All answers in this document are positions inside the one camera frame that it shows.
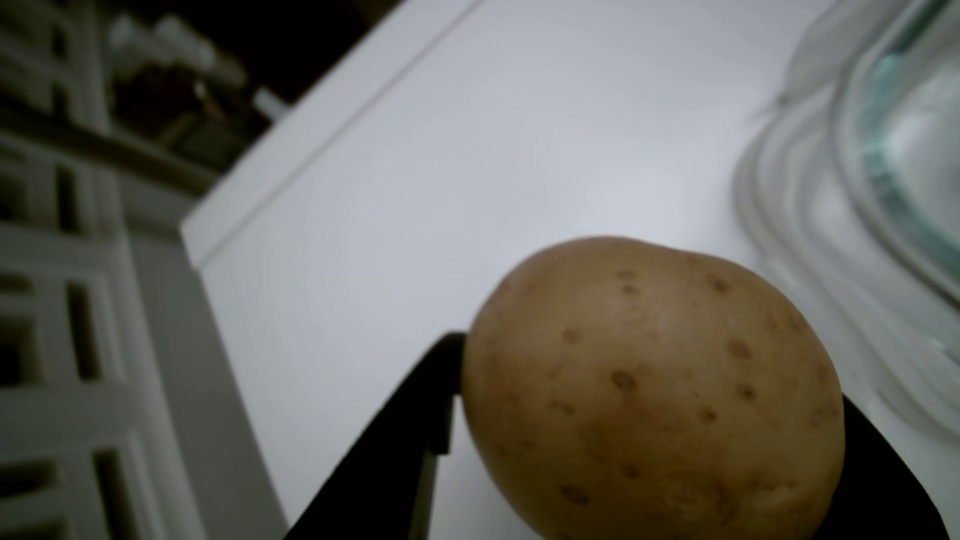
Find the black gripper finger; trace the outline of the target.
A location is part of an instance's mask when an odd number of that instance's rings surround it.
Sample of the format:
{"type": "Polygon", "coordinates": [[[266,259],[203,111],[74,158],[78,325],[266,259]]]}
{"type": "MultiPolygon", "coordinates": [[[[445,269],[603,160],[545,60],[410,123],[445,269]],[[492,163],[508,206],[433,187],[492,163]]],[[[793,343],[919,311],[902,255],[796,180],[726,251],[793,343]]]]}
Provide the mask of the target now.
{"type": "Polygon", "coordinates": [[[877,428],[843,398],[846,452],[814,539],[949,539],[927,490],[877,428]]]}
{"type": "Polygon", "coordinates": [[[376,412],[286,539],[426,539],[438,462],[450,453],[467,336],[426,351],[376,412]]]}

